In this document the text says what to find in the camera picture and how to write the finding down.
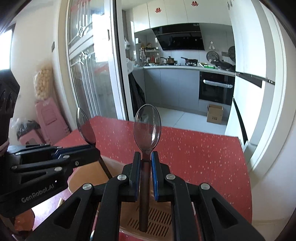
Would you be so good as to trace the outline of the person's left hand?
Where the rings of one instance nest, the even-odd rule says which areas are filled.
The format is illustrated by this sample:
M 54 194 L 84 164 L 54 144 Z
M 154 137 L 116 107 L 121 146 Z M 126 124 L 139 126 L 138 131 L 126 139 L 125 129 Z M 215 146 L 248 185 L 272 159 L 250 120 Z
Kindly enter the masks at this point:
M 35 214 L 31 209 L 13 218 L 1 215 L 1 232 L 6 236 L 19 235 L 20 232 L 29 232 L 33 229 L 34 222 Z

